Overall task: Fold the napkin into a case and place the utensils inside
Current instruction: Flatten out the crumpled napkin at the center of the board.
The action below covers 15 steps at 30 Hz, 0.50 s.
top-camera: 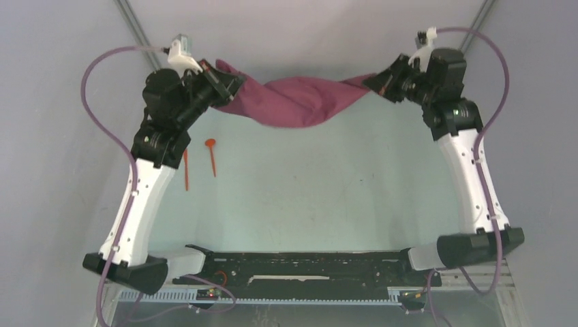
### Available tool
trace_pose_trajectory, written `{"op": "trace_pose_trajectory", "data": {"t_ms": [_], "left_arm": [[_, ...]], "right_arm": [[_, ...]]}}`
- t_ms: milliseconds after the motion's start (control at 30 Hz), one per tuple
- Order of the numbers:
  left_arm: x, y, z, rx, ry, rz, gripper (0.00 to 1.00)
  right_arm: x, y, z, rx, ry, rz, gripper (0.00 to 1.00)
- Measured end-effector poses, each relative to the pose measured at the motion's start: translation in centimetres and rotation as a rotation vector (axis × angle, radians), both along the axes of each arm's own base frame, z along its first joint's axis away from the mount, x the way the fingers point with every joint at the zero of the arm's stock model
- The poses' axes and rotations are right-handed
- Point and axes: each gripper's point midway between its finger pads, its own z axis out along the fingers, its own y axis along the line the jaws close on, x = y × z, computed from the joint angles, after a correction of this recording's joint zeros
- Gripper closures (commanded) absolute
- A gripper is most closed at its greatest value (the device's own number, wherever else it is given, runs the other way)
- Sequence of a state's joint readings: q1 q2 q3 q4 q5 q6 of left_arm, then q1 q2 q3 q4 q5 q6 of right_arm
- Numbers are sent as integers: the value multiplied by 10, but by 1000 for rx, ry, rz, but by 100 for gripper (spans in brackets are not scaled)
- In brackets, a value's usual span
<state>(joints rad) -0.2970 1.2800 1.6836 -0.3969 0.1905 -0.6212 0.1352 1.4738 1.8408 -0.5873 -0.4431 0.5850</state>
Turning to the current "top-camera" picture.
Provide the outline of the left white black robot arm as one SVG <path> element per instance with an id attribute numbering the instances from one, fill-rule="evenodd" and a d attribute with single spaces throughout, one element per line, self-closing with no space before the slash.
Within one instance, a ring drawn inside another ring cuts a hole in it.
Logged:
<path id="1" fill-rule="evenodd" d="M 204 59 L 198 71 L 164 68 L 147 76 L 144 116 L 128 153 L 130 173 L 122 203 L 100 250 L 85 255 L 85 269 L 147 295 L 188 273 L 198 283 L 213 280 L 215 265 L 203 252 L 186 247 L 155 256 L 149 252 L 149 237 L 165 190 L 191 141 L 189 128 L 208 108 L 229 104 L 245 80 Z"/>

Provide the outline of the maroon cloth napkin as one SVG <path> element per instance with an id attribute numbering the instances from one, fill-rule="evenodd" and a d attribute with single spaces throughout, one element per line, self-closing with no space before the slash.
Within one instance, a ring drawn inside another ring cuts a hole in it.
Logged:
<path id="1" fill-rule="evenodd" d="M 365 96 L 369 89 L 363 81 L 373 76 L 340 81 L 294 76 L 262 84 L 221 59 L 215 63 L 217 69 L 246 78 L 235 99 L 218 110 L 280 128 L 313 127 L 328 121 Z"/>

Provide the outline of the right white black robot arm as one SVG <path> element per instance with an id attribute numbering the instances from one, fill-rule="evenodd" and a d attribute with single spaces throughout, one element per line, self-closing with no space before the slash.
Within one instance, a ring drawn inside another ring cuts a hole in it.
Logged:
<path id="1" fill-rule="evenodd" d="M 421 107 L 422 118 L 448 164 L 459 199 L 459 232 L 439 236 L 428 245 L 404 250 L 397 278 L 413 285 L 432 268 L 459 268 L 501 261 L 522 245 L 525 236 L 499 206 L 485 161 L 483 122 L 477 105 L 464 98 L 467 68 L 460 50 L 438 48 L 427 67 L 420 57 L 401 54 L 363 85 L 386 100 L 409 101 Z"/>

